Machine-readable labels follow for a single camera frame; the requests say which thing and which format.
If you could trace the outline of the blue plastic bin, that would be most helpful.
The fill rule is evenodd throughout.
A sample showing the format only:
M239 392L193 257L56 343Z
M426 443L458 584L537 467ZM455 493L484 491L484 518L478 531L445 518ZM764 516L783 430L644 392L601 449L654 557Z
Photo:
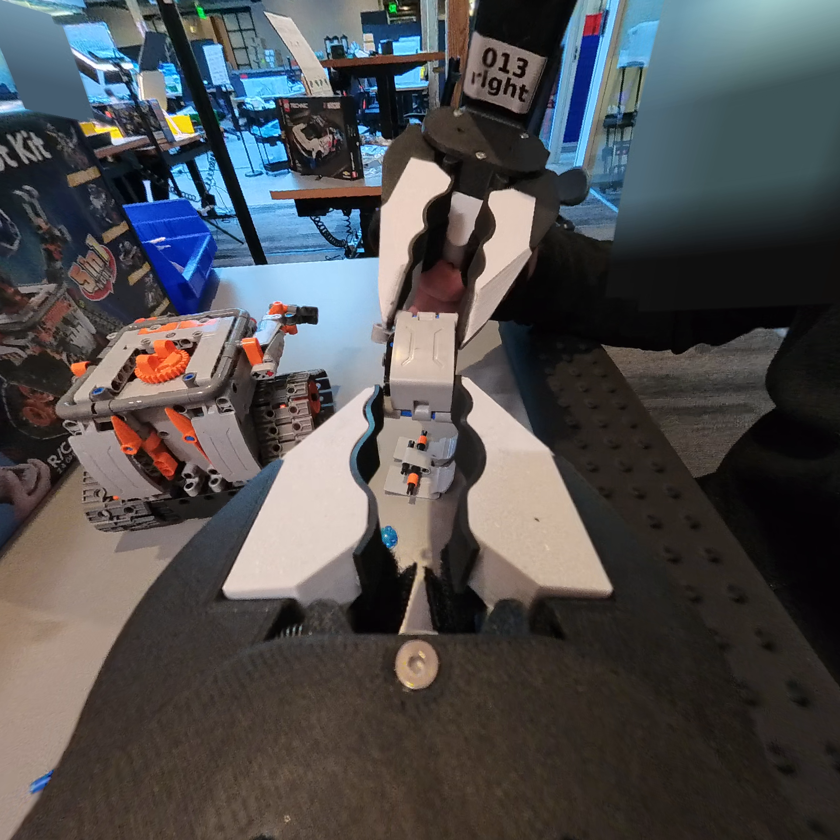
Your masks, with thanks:
M145 248L173 309L207 311L217 281L217 244L195 207L184 198L124 204L125 215Z

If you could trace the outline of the light grey toy block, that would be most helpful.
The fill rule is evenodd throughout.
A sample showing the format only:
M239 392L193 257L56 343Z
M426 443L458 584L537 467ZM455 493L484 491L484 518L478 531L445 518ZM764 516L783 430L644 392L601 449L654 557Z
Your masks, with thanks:
M395 326L375 324L385 345L385 384L392 414L423 423L450 423L456 367L455 313L399 311Z

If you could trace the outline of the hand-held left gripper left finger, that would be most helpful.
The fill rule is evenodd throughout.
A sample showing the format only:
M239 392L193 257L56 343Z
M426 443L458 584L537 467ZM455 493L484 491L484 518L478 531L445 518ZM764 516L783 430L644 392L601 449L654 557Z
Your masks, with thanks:
M347 605L377 595L383 546L368 480L381 423L382 389L368 387L281 460L224 583L227 599Z

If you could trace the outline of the black perforated mat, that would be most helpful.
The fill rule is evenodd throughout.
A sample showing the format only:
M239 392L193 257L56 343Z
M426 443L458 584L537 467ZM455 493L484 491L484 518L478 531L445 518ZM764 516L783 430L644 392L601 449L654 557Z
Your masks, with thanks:
M532 429L630 526L701 618L809 838L838 838L835 678L597 343L499 328Z

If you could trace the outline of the grey orange tracked toy robot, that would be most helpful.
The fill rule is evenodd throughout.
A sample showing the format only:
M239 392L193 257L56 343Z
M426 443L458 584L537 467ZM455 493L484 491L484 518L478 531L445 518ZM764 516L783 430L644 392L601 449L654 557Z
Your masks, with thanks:
M333 413L324 370L280 372L286 337L319 310L273 302L149 318L72 366L56 412L102 532L209 518Z

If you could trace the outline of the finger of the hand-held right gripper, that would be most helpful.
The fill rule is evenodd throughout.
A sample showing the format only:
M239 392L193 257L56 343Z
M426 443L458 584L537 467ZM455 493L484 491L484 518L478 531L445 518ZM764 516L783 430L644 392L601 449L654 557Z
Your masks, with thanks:
M452 184L452 176L435 161L410 158L381 206L377 290L384 329L393 325L418 261L418 243L448 216Z
M478 249L467 270L457 326L463 349L490 319L534 249L554 225L560 205L552 185L531 192L490 192L476 224Z

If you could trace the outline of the wooden support post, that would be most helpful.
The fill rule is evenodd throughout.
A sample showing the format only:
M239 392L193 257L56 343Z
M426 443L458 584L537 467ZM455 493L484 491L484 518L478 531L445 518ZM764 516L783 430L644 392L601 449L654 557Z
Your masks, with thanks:
M465 60L468 54L470 21L475 1L445 2L446 57Z

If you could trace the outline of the person's right hand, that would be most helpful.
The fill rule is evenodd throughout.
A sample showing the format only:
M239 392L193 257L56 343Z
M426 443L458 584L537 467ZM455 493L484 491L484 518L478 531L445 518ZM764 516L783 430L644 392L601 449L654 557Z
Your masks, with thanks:
M424 271L415 284L413 302L408 310L420 312L455 313L459 309L466 287L459 268L440 259Z

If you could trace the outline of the black metal pole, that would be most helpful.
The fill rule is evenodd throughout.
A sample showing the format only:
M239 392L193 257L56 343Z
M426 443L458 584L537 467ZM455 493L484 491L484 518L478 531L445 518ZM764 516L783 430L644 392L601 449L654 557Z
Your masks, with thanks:
M234 164L228 154L224 132L219 125L213 104L203 83L200 67L190 40L186 35L177 3L175 1L157 1L156 5L159 8L161 20L174 48L186 84L192 94L194 107L225 183L227 194L245 237L250 256L255 265L265 266L268 264L265 251L239 184Z

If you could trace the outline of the small grey orange toy part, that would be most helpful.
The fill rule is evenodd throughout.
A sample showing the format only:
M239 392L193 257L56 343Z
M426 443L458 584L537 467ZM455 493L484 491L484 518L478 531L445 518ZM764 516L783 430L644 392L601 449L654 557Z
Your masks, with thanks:
M399 437L384 481L385 494L434 501L455 478L458 436L432 439L427 430L416 437Z

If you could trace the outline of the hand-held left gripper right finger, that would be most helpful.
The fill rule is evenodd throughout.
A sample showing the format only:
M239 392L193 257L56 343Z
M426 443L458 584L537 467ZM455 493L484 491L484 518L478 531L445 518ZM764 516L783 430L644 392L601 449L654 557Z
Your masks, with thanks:
M452 587L488 607L613 593L549 448L470 379L457 379Z

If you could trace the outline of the black toy box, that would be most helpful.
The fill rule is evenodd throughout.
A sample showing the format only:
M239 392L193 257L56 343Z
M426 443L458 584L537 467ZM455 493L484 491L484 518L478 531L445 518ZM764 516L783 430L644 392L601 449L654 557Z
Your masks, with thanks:
M276 108L293 172L343 181L364 177L352 98L278 98Z

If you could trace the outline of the blue robot kit box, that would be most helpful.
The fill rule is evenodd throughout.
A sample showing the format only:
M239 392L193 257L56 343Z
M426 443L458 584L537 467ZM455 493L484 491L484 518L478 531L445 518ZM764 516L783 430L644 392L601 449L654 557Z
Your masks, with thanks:
M1 118L1 544L75 458L72 366L172 305L78 122Z

